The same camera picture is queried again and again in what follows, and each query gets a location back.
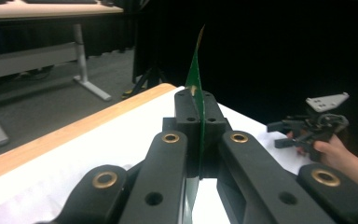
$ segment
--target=black robotic claw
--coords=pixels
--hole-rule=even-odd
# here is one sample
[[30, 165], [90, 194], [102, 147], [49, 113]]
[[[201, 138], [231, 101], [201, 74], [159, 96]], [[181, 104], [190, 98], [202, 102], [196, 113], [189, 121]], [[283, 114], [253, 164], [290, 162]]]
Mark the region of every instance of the black robotic claw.
[[331, 114], [328, 111], [337, 108], [348, 99], [349, 95], [342, 94], [308, 98], [306, 116], [288, 116], [282, 121], [267, 125], [267, 132], [293, 133], [293, 138], [282, 138], [275, 140], [276, 148], [302, 147], [310, 154], [312, 161], [320, 160], [320, 153], [313, 148], [316, 140], [329, 141], [334, 133], [345, 129], [349, 123], [341, 115]]

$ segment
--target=table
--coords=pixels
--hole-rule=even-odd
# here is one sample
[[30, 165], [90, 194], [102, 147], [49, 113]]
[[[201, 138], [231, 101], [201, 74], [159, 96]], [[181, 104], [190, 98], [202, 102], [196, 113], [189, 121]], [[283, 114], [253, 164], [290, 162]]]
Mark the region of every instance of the table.
[[[105, 101], [112, 97], [88, 80], [84, 42], [80, 22], [87, 18], [95, 18], [123, 12], [119, 7], [105, 7], [98, 4], [27, 4], [22, 0], [7, 1], [0, 5], [1, 26], [23, 26], [39, 22], [71, 22], [74, 27], [75, 42], [50, 46], [40, 49], [29, 49], [19, 52], [0, 54], [0, 77], [19, 72], [42, 68], [58, 63], [77, 60], [79, 76], [74, 80], [95, 93]], [[8, 137], [0, 127], [0, 146], [8, 142]]]
[[[174, 117], [173, 96], [183, 88], [160, 84], [1, 155], [0, 223], [53, 219], [90, 169], [103, 164], [129, 169], [143, 160], [162, 131], [162, 118]], [[265, 125], [219, 106], [233, 130], [256, 137], [284, 169], [297, 174], [311, 162], [293, 148], [276, 149], [273, 141], [281, 133], [267, 133]], [[193, 222], [229, 223], [215, 179], [200, 181]]]

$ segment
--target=gray carpet floor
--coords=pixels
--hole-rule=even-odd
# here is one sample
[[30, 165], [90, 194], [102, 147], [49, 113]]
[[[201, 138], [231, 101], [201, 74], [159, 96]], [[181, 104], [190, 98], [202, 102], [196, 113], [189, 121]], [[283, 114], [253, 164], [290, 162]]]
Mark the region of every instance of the gray carpet floor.
[[112, 96], [104, 101], [73, 81], [76, 62], [0, 82], [0, 125], [9, 142], [0, 154], [85, 118], [120, 101], [131, 90], [133, 49], [88, 57], [89, 81]]

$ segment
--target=wooden table edge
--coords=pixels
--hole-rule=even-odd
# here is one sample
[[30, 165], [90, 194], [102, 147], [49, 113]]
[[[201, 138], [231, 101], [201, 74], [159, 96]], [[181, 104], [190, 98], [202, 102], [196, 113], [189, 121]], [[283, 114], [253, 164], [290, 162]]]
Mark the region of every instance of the wooden table edge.
[[171, 84], [161, 83], [158, 86], [134, 95], [125, 101], [109, 106], [106, 109], [62, 127], [57, 131], [48, 133], [34, 141], [1, 154], [0, 175], [4, 175], [24, 163], [51, 151], [53, 148], [69, 142], [79, 135], [89, 132], [92, 129], [95, 129], [174, 89], [176, 89], [176, 87]]

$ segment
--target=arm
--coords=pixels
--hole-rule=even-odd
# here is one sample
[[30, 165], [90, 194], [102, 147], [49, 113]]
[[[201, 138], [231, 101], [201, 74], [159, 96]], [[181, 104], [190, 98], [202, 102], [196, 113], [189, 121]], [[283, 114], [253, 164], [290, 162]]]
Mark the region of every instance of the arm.
[[358, 157], [349, 152], [336, 135], [329, 143], [315, 141], [313, 147], [322, 152], [321, 163], [339, 170], [358, 184]]

